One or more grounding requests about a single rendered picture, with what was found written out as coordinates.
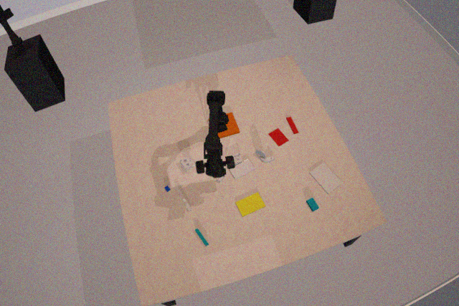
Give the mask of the small teal rectangular block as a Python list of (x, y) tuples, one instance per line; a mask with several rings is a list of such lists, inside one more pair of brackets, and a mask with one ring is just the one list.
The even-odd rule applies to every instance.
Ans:
[(315, 211), (317, 209), (319, 209), (319, 206), (316, 204), (315, 200), (312, 198), (306, 200), (309, 208), (311, 208), (312, 211)]

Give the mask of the yellow flat block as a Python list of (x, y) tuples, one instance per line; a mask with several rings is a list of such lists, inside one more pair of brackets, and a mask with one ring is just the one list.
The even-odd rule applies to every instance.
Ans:
[(258, 209), (266, 207), (258, 193), (255, 193), (243, 200), (235, 202), (242, 216), (248, 215)]

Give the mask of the teal flat bar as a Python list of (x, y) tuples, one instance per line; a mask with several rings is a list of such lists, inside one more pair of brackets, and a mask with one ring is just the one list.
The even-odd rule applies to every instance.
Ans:
[(202, 233), (200, 232), (200, 230), (197, 228), (195, 229), (195, 232), (199, 235), (200, 239), (204, 242), (205, 246), (208, 245), (207, 241), (204, 239)]

